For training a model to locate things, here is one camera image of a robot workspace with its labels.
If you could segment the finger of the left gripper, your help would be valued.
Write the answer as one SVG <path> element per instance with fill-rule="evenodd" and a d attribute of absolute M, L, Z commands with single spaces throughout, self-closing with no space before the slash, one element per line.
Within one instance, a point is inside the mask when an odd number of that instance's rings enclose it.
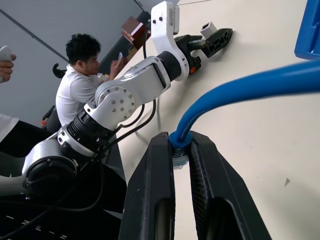
<path fill-rule="evenodd" d="M 207 58 L 211 58 L 229 44 L 232 35 L 232 28 L 221 28 L 217 30 L 205 40 L 204 45 L 201 48 L 202 52 Z"/>
<path fill-rule="evenodd" d="M 191 35 L 188 42 L 188 49 L 190 51 L 200 50 L 205 44 L 205 39 L 201 35 Z"/>

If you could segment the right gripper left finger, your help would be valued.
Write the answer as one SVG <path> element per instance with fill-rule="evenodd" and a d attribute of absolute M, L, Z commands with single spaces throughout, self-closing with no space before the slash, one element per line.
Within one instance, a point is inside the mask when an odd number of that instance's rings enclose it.
<path fill-rule="evenodd" d="M 161 132 L 128 182 L 118 240 L 174 240 L 175 211 L 172 147 Z"/>

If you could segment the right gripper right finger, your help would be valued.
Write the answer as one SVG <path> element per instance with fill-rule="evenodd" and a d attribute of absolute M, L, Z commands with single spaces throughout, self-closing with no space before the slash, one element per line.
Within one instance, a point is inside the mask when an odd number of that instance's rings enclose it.
<path fill-rule="evenodd" d="M 272 240 L 243 178 L 208 136 L 191 135 L 188 157 L 198 240 Z"/>

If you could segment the white ethernet coupler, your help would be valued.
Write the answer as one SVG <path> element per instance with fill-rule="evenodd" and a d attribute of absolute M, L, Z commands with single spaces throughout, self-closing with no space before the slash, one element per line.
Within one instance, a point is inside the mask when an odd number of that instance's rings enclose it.
<path fill-rule="evenodd" d="M 210 21 L 202 26 L 200 33 L 205 38 L 208 39 L 211 35 L 213 35 L 217 31 L 215 25 Z"/>

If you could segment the blue plastic bin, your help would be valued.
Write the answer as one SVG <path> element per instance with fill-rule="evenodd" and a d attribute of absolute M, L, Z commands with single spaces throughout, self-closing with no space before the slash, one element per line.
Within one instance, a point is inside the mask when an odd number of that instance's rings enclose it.
<path fill-rule="evenodd" d="M 320 0 L 307 0 L 294 53 L 297 58 L 320 60 Z"/>

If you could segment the bystander hand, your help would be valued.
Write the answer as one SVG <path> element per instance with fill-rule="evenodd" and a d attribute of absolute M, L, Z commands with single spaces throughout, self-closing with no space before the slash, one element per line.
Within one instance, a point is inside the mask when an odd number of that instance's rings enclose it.
<path fill-rule="evenodd" d="M 10 56 L 10 61 L 0 61 L 0 83 L 8 82 L 13 73 L 14 61 L 16 60 L 17 56 L 15 54 L 11 54 Z"/>

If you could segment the red-brown box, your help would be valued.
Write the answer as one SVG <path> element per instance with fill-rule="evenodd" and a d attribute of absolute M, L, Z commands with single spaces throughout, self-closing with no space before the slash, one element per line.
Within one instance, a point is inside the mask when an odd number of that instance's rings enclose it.
<path fill-rule="evenodd" d="M 151 36 L 148 26 L 130 16 L 122 25 L 121 33 L 135 49 L 139 50 L 145 40 L 145 31 L 148 39 Z"/>

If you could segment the black robot torso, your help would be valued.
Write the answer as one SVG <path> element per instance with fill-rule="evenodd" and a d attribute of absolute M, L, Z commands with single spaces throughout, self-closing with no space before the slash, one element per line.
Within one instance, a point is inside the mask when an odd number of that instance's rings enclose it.
<path fill-rule="evenodd" d="M 127 184 L 119 147 L 114 145 L 100 168 L 61 204 L 63 208 L 88 210 L 45 213 L 54 200 L 22 196 L 0 197 L 0 240 L 117 240 Z"/>

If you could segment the dark desk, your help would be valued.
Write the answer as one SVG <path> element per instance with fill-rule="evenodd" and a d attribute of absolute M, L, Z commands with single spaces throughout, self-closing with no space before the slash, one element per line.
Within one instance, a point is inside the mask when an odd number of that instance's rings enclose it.
<path fill-rule="evenodd" d="M 150 0 L 132 0 L 135 5 L 140 9 L 138 16 L 134 17 L 132 15 L 127 16 L 124 21 L 121 23 L 121 26 L 116 31 L 119 36 L 116 38 L 115 43 L 103 57 L 99 65 L 99 71 L 104 74 L 108 74 L 111 69 L 111 63 L 113 60 L 117 60 L 119 53 L 122 52 L 123 57 L 130 60 L 135 53 L 138 51 L 134 46 L 122 35 L 122 25 L 129 17 L 133 17 L 139 22 L 146 24 L 149 28 L 148 20 L 151 19 L 151 3 Z"/>

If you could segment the black chair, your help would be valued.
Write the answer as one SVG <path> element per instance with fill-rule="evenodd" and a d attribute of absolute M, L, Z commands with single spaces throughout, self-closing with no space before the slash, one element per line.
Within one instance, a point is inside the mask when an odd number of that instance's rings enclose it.
<path fill-rule="evenodd" d="M 58 69 L 59 64 L 55 63 L 52 67 L 52 72 L 55 77 L 62 79 L 66 73 L 65 69 Z M 42 117 L 41 128 L 50 133 L 55 133 L 61 127 L 56 106 L 53 105 L 49 111 Z"/>

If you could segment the man in white shirt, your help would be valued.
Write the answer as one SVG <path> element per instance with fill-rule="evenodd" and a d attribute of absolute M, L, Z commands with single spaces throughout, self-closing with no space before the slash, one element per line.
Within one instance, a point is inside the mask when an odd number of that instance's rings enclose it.
<path fill-rule="evenodd" d="M 98 55 L 100 42 L 89 34 L 74 34 L 66 44 L 69 64 L 66 67 L 55 98 L 55 107 L 61 127 L 69 124 L 83 110 L 85 104 L 95 100 L 98 87 L 114 80 L 128 63 L 124 57 L 121 61 L 113 60 L 110 73 L 99 73 Z"/>

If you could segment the person in black trousers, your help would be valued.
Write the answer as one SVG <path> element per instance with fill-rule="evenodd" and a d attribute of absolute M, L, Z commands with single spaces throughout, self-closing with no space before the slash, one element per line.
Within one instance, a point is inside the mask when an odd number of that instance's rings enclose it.
<path fill-rule="evenodd" d="M 0 114 L 0 153 L 22 158 L 52 134 L 18 118 Z"/>

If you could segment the white handheld controller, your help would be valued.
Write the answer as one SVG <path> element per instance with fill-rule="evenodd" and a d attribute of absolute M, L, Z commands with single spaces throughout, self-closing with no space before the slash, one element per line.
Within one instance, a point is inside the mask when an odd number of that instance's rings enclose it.
<path fill-rule="evenodd" d="M 11 50 L 10 48 L 5 45 L 0 48 L 0 62 L 11 62 L 12 56 L 11 56 Z"/>

